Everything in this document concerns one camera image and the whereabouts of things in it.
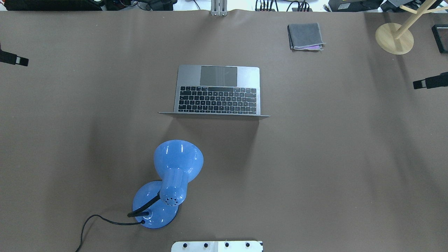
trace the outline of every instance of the lamp base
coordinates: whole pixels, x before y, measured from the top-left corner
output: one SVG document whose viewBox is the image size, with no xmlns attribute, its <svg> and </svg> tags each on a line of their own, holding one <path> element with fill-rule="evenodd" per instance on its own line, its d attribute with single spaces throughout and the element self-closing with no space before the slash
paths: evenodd
<svg viewBox="0 0 448 252">
<path fill-rule="evenodd" d="M 156 197 L 161 187 L 162 181 L 152 181 L 142 186 L 135 194 L 134 201 L 132 202 L 132 210 L 139 209 L 152 198 Z M 179 206 L 168 206 L 163 201 L 158 200 L 145 210 L 149 213 L 148 215 L 137 216 L 135 219 L 138 222 L 144 220 L 145 223 L 142 224 L 144 227 L 152 229 L 161 228 L 168 225 L 176 217 L 178 210 Z"/>
<path fill-rule="evenodd" d="M 388 53 L 396 55 L 405 54 L 414 46 L 414 37 L 409 30 L 407 30 L 400 38 L 393 38 L 400 27 L 400 24 L 387 23 L 378 27 L 375 32 L 376 42 Z"/>
</svg>

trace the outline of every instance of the laptop keyboard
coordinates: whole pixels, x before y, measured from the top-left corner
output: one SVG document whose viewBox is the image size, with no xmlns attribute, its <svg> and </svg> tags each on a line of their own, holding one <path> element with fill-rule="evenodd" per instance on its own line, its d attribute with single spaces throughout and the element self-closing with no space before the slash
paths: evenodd
<svg viewBox="0 0 448 252">
<path fill-rule="evenodd" d="M 257 114 L 257 89 L 181 87 L 178 112 Z"/>
</svg>

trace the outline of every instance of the wooden stand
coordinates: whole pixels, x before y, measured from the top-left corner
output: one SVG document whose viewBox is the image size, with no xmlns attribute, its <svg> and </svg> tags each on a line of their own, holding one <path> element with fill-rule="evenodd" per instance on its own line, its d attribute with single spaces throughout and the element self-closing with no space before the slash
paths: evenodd
<svg viewBox="0 0 448 252">
<path fill-rule="evenodd" d="M 375 38 L 378 45 L 392 54 L 400 55 L 409 52 L 414 46 L 414 37 L 409 31 L 409 27 L 411 27 L 411 25 L 423 14 L 448 9 L 448 7 L 429 9 L 435 1 L 436 0 L 426 0 L 417 10 L 401 5 L 400 8 L 407 12 L 411 12 L 412 16 L 410 16 L 403 25 L 387 23 L 380 26 L 375 32 Z"/>
</svg>

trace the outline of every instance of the laptop trackpad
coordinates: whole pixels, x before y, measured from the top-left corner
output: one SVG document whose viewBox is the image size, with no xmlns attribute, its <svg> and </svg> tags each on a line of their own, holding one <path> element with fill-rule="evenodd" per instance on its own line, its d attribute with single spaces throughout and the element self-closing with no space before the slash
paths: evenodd
<svg viewBox="0 0 448 252">
<path fill-rule="evenodd" d="M 201 66 L 201 86 L 237 87 L 237 68 Z"/>
</svg>

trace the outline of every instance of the wooden base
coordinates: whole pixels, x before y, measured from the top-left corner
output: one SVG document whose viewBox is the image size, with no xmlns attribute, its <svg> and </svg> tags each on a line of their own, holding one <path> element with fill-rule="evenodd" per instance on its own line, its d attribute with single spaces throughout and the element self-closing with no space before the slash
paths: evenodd
<svg viewBox="0 0 448 252">
<path fill-rule="evenodd" d="M 375 38 L 378 45 L 392 54 L 400 55 L 409 52 L 414 46 L 414 37 L 409 30 L 407 30 L 400 38 L 393 38 L 400 27 L 400 24 L 395 23 L 387 23 L 378 27 L 375 32 Z"/>
</svg>

